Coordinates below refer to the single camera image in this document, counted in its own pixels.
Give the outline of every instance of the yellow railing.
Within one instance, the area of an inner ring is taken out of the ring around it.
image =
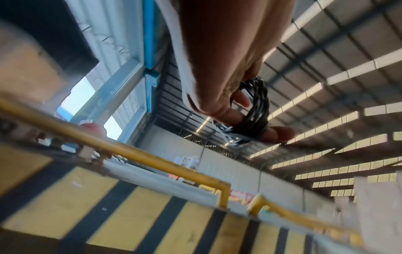
[[[352,244],[360,247],[363,245],[362,237],[358,232],[347,228],[342,228],[330,223],[318,221],[300,213],[292,212],[286,208],[281,207],[280,205],[275,204],[274,202],[267,200],[261,194],[255,196],[253,201],[249,204],[247,211],[250,215],[257,216],[259,212],[266,206],[268,206],[269,211],[274,212],[279,216],[284,217],[285,219],[288,219],[289,221],[302,225],[306,228],[312,229],[314,231],[329,232],[332,236],[341,236],[344,234],[348,234],[350,236],[350,242]]]
[[[22,121],[46,133],[65,138],[66,141],[73,141],[93,147],[98,152],[121,155],[127,159],[169,174],[221,190],[221,195],[218,196],[218,206],[227,208],[230,196],[230,184],[227,182],[195,172],[133,146],[99,137],[75,124],[64,122],[25,104],[9,99],[4,95],[0,95],[0,112],[12,117],[13,120]]]

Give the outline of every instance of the yellow stripe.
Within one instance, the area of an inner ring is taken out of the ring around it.
[[[305,238],[306,235],[289,231],[285,254],[303,254]]]
[[[260,224],[255,237],[252,254],[274,254],[278,241],[279,227],[270,224]]]
[[[116,183],[116,179],[75,168],[11,216],[3,227],[61,239]]]
[[[156,253],[193,253],[214,209],[187,202]]]
[[[238,253],[248,221],[247,218],[228,213],[222,222],[210,254]]]
[[[169,200],[168,195],[137,187],[87,243],[135,250]]]
[[[52,159],[0,146],[0,196],[43,169]]]

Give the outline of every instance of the yellow bracket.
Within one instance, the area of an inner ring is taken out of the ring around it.
[[[341,236],[344,234],[348,234],[350,235],[351,243],[359,247],[363,246],[362,237],[358,232],[347,228],[342,228],[330,223],[325,223],[316,219],[312,219],[300,213],[292,212],[286,208],[281,207],[280,205],[275,204],[274,202],[267,200],[261,194],[255,196],[252,202],[248,205],[247,211],[250,215],[257,216],[259,212],[266,206],[269,207],[269,211],[274,212],[279,216],[284,217],[285,219],[288,219],[289,221],[302,225],[306,228],[320,232],[330,232],[330,235],[332,236]]]
[[[0,95],[0,111],[14,120],[25,122],[44,132],[67,138],[79,144],[93,147],[97,151],[121,155],[169,174],[221,190],[221,195],[218,196],[218,206],[227,208],[230,196],[230,184],[227,182],[177,165],[133,146],[96,136],[75,124],[64,122],[25,104],[11,100],[4,95]]]

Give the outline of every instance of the hand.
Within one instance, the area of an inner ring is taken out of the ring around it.
[[[231,108],[250,100],[240,82],[256,76],[264,55],[288,28],[294,0],[157,0],[172,37],[183,101],[194,111],[227,126],[244,115]],[[296,135],[289,127],[269,127],[261,141],[282,143]]]

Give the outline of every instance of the coiled wire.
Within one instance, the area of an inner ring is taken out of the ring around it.
[[[216,131],[223,135],[231,146],[240,146],[251,141],[258,141],[268,126],[269,99],[264,80],[255,77],[240,83],[240,90],[246,90],[253,99],[253,106],[243,119],[235,126],[225,126],[214,120]]]

